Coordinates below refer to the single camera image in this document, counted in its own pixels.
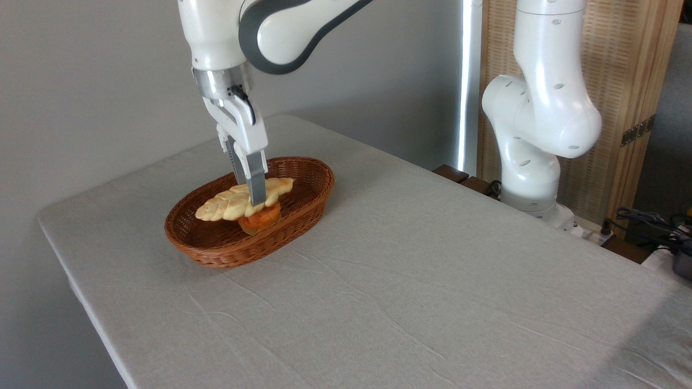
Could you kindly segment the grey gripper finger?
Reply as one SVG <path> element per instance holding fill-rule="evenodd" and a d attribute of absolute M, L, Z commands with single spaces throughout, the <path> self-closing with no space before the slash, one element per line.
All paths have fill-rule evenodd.
<path fill-rule="evenodd" d="M 245 181 L 249 187 L 252 206 L 259 206 L 267 201 L 266 174 L 269 172 L 264 150 L 250 153 L 245 158 L 247 172 Z"/>
<path fill-rule="evenodd" d="M 217 134 L 223 152 L 230 158 L 237 184 L 247 184 L 248 178 L 245 174 L 245 168 L 248 166 L 247 152 L 229 135 L 223 126 L 217 126 Z"/>

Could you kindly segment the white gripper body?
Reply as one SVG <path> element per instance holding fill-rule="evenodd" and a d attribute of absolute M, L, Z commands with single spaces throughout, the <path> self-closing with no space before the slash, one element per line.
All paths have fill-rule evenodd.
<path fill-rule="evenodd" d="M 205 107 L 247 154 L 265 150 L 269 145 L 263 118 L 246 93 L 231 93 L 225 99 L 203 97 Z"/>

